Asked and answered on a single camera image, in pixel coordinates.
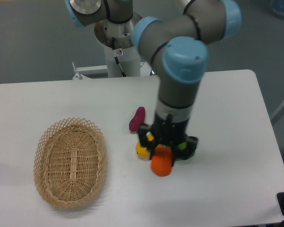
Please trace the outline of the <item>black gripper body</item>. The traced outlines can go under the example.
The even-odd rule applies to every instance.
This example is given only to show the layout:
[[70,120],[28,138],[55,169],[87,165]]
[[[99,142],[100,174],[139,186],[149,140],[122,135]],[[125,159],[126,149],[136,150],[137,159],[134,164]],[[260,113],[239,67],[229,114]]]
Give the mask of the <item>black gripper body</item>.
[[173,122],[172,115],[168,114],[163,119],[155,113],[152,132],[159,144],[171,147],[185,141],[188,122],[189,119],[181,122]]

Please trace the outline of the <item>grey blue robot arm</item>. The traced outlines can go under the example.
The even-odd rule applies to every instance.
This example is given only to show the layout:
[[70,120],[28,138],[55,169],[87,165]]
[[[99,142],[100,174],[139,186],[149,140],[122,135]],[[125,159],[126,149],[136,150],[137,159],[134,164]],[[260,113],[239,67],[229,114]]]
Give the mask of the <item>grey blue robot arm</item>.
[[208,61],[207,45],[238,33],[241,11],[233,0],[179,0],[181,16],[168,23],[144,17],[133,27],[130,42],[160,78],[152,125],[138,129],[150,160],[160,165],[191,158],[198,139],[186,134]]

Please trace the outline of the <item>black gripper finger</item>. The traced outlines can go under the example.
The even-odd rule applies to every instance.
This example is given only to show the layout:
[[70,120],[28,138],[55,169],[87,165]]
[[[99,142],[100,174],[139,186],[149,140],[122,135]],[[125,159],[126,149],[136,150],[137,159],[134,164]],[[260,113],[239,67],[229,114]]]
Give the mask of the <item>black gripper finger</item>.
[[[137,132],[141,146],[149,151],[150,153],[149,160],[152,160],[152,157],[155,153],[155,148],[159,145],[157,139],[155,138],[155,135],[152,132],[152,126],[142,123],[139,126]],[[147,137],[148,134],[151,134],[153,136],[153,140],[148,140]]]
[[197,149],[198,138],[193,136],[186,136],[185,141],[178,145],[172,145],[172,164],[173,167],[176,161],[190,159]]

